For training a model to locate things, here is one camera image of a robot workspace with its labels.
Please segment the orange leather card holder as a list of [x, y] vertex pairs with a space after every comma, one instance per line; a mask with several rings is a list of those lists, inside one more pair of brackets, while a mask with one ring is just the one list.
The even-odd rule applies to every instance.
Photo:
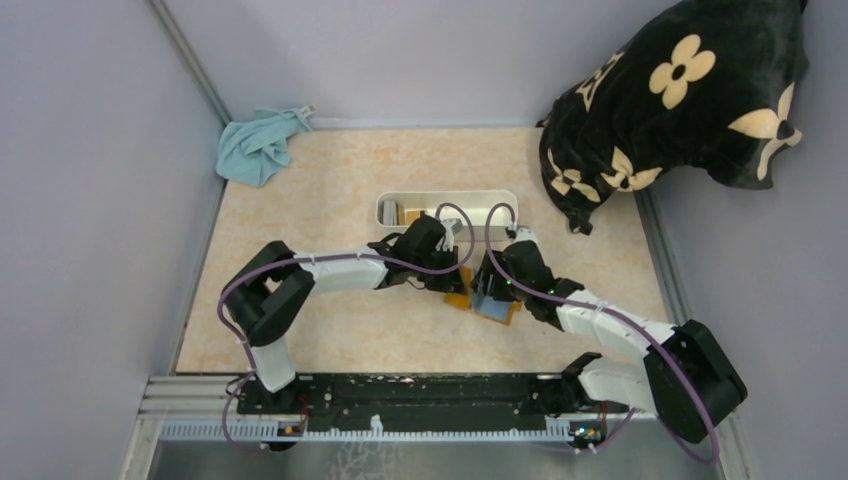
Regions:
[[500, 325], [509, 326], [512, 323], [514, 315], [522, 309], [521, 303], [495, 300], [475, 293], [471, 289], [472, 269], [463, 266], [458, 270], [458, 273], [463, 285], [467, 288], [467, 292], [465, 294], [446, 293], [443, 297], [443, 302], [446, 305]]

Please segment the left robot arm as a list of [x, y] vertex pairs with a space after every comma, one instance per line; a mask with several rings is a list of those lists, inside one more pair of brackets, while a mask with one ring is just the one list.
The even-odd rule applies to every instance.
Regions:
[[306, 300], [348, 290], [380, 290], [417, 278], [433, 292], [463, 293], [464, 258], [455, 244], [458, 218], [424, 215], [401, 233], [334, 254], [297, 253], [282, 241], [263, 247], [224, 287], [218, 304], [264, 389], [276, 393], [296, 377], [285, 335]]

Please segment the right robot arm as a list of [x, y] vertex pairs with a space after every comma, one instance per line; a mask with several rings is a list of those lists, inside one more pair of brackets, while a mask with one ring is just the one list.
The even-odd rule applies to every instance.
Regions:
[[694, 319], [672, 325], [634, 315], [583, 284], [557, 277], [532, 240], [489, 250], [475, 291], [518, 302], [562, 332], [614, 350], [620, 360], [587, 352], [561, 373], [568, 403], [609, 401], [656, 415], [679, 439], [697, 443], [748, 397], [748, 389], [709, 328]]

